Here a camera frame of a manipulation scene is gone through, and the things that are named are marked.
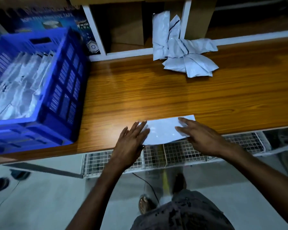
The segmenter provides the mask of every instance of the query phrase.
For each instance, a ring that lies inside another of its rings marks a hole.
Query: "cord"
[[[157,195],[156,195],[155,190],[154,190],[154,188],[152,187],[152,185],[150,185],[148,181],[146,181],[146,180],[144,180],[143,178],[139,177],[139,176],[136,175],[135,173],[132,173],[132,174],[133,174],[134,176],[136,176],[136,177],[142,179],[144,182],[146,182],[146,183],[151,187],[151,189],[153,190],[154,195],[155,195],[155,197],[156,197],[156,199],[157,199],[157,201],[158,201],[158,204],[159,204],[159,206],[160,206],[159,199],[157,198]]]
[[[12,189],[11,193],[5,198],[5,200],[3,200],[1,203],[0,203],[0,207],[1,205],[11,196],[12,192],[16,189],[16,187],[18,186],[20,181],[18,181],[18,183],[15,185],[14,189]]]

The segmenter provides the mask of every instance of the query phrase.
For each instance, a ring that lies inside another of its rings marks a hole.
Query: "metal grid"
[[[265,147],[256,133],[226,135],[224,138],[239,144],[251,154],[265,152]],[[110,160],[111,154],[112,150],[85,154],[82,165],[84,178],[99,177]],[[137,161],[124,173],[160,169],[185,163],[192,164],[199,161],[205,162],[212,158],[194,150],[192,144],[187,140],[179,140],[163,145],[146,146]]]
[[[224,136],[226,140],[237,143],[251,154],[264,152],[265,147],[256,133],[243,133]]]

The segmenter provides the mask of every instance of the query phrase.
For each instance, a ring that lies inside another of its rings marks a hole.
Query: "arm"
[[[146,122],[142,122],[139,126],[138,124],[138,122],[134,123],[130,131],[127,127],[123,129],[110,161],[66,230],[100,229],[108,201],[118,179],[138,159],[144,147],[142,144],[150,131],[149,129],[142,131]]]
[[[193,147],[203,154],[220,157],[238,169],[288,223],[288,177],[227,142],[215,130],[196,121],[180,118],[187,127],[176,130],[188,134]]]

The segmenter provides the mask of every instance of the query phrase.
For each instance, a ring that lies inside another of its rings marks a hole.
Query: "wooden table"
[[[110,149],[137,120],[190,114],[221,134],[288,126],[288,39],[219,49],[206,54],[220,67],[213,77],[187,78],[152,56],[94,62],[78,142],[3,157],[23,161]]]

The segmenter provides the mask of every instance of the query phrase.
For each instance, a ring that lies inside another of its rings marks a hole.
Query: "crate handle hole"
[[[31,43],[33,44],[41,44],[41,43],[48,43],[52,42],[49,37],[44,37],[44,38],[32,38],[30,39]]]

